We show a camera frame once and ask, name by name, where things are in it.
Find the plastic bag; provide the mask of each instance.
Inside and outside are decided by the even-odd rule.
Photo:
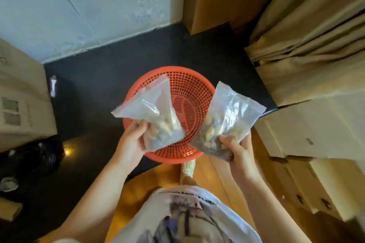
[[[149,122],[143,134],[147,152],[154,152],[185,137],[185,131],[172,107],[170,79],[166,74],[140,89],[130,100],[113,110],[112,114]]]
[[[208,155],[231,161],[232,151],[218,136],[226,135],[240,142],[265,110],[258,102],[219,82],[199,134],[190,145]]]

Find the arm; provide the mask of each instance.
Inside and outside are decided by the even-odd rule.
[[[251,132],[241,144],[226,136],[220,140],[234,154],[231,173],[246,198],[262,241],[311,243],[262,179],[253,155]]]
[[[147,122],[141,125],[132,122],[119,140],[113,157],[62,226],[41,243],[62,238],[74,238],[82,243],[105,241],[125,179],[144,154],[140,137],[146,129]]]

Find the hand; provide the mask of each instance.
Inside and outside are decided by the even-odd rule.
[[[230,162],[231,174],[236,183],[244,181],[259,182],[262,180],[253,155],[251,131],[238,144],[234,139],[221,135],[219,140],[233,153]]]
[[[113,159],[122,164],[128,175],[139,164],[146,148],[143,141],[143,133],[147,130],[148,122],[143,120],[140,125],[134,120],[124,131]]]

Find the orange basket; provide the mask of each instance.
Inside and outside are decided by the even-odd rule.
[[[139,78],[128,91],[125,101],[163,74],[170,78],[172,106],[187,135],[182,140],[155,152],[148,152],[145,156],[159,163],[186,163],[203,154],[191,148],[189,142],[200,130],[215,88],[203,75],[194,70],[180,66],[164,66]],[[131,122],[130,118],[123,118],[124,129]]]

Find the person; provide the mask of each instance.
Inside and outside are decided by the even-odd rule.
[[[142,135],[147,127],[146,121],[140,125],[132,122],[115,154],[74,210],[42,243],[105,241],[125,179],[144,155]],[[111,242],[255,243],[262,239],[264,243],[309,243],[261,177],[251,133],[240,144],[225,136],[220,136],[220,140],[234,154],[231,174],[246,198],[259,235],[217,197],[197,185],[192,161],[182,166],[181,186],[155,191]]]

